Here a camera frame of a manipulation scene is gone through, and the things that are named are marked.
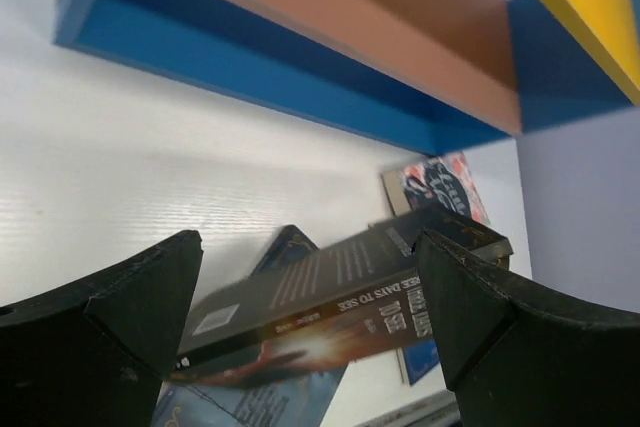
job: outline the white label on book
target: white label on book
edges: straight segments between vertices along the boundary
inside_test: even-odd
[[[236,313],[240,304],[230,305],[229,307],[225,307],[224,309],[214,310],[213,312],[209,312],[202,322],[195,328],[192,335],[200,335],[205,332],[209,332],[210,330],[217,329],[222,327],[223,325],[227,325],[231,322],[233,318],[233,314]]]

